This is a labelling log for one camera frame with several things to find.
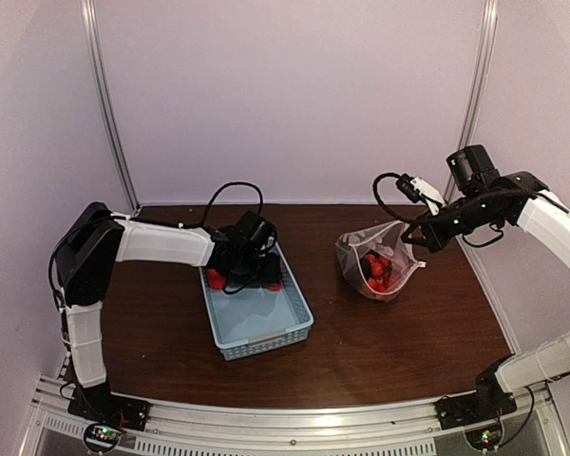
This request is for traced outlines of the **red orange bell pepper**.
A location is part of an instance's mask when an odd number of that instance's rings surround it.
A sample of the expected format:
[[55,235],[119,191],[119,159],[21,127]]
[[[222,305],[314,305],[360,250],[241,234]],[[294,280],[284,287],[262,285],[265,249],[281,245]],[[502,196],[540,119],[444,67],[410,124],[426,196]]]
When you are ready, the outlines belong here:
[[278,292],[282,289],[283,282],[275,282],[275,283],[266,283],[263,285],[263,288],[272,292]]

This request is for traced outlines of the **red peach bunch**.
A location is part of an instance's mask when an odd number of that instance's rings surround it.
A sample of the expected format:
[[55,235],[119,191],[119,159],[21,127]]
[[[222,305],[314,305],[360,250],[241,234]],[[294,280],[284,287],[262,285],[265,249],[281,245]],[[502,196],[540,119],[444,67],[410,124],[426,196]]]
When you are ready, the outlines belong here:
[[377,293],[385,293],[391,284],[392,261],[377,254],[366,254],[360,260],[361,270],[368,286]]

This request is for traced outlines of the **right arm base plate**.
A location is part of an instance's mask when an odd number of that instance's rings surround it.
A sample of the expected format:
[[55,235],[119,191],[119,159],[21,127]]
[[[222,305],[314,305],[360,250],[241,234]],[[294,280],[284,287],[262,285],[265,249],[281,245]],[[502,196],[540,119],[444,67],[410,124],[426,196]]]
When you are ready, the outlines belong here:
[[462,428],[466,443],[482,453],[500,448],[505,434],[503,418],[518,409],[512,394],[492,394],[486,387],[443,396],[434,407],[441,430]]

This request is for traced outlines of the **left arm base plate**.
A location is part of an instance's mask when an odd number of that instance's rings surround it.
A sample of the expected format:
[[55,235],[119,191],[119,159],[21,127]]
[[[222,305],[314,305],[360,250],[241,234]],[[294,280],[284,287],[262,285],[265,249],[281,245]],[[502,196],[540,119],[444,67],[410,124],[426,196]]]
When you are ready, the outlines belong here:
[[110,394],[106,402],[91,400],[75,390],[67,407],[71,415],[84,418],[83,443],[100,454],[115,449],[128,430],[144,431],[149,416],[147,401]]

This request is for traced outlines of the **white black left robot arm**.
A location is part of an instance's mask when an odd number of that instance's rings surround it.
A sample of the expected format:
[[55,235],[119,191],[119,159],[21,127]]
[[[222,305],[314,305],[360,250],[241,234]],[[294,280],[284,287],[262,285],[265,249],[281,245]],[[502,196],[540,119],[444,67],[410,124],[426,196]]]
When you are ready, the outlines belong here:
[[108,383],[101,313],[114,266],[150,261],[206,268],[227,295],[282,285],[276,228],[258,213],[211,228],[204,223],[163,224],[110,211],[93,202],[51,254],[48,281],[61,315],[82,408],[98,422],[111,420],[118,403]]

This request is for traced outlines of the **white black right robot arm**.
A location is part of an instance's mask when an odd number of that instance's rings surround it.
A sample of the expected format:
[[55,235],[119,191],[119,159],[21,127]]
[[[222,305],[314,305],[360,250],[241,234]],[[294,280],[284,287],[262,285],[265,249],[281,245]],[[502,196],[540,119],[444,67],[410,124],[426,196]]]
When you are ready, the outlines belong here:
[[[471,145],[453,154],[447,165],[461,197],[446,202],[425,180],[407,174],[397,178],[397,188],[428,210],[410,222],[402,235],[405,243],[432,253],[443,250],[456,237],[490,226],[520,228],[539,241],[570,270],[570,208],[548,186],[528,172],[502,175],[486,149]],[[491,368],[487,383],[468,398],[474,418],[489,418],[504,404],[504,395],[570,374],[570,332],[542,343],[533,351],[514,355]]]

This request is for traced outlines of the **red tomato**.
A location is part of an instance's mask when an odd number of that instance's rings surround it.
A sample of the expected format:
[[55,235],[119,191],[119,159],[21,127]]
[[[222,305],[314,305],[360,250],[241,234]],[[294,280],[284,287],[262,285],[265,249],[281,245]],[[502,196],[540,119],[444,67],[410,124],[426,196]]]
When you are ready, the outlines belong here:
[[215,269],[205,270],[208,286],[213,290],[222,290],[226,285],[226,278]]

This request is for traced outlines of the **clear polka dot zip bag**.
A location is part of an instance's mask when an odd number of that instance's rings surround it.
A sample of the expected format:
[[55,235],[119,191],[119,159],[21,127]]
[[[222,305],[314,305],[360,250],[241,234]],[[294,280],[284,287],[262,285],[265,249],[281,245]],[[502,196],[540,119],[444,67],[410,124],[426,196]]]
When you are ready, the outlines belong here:
[[408,227],[402,221],[390,221],[337,239],[335,251],[341,274],[358,293],[391,302],[417,270],[427,267],[401,239]]

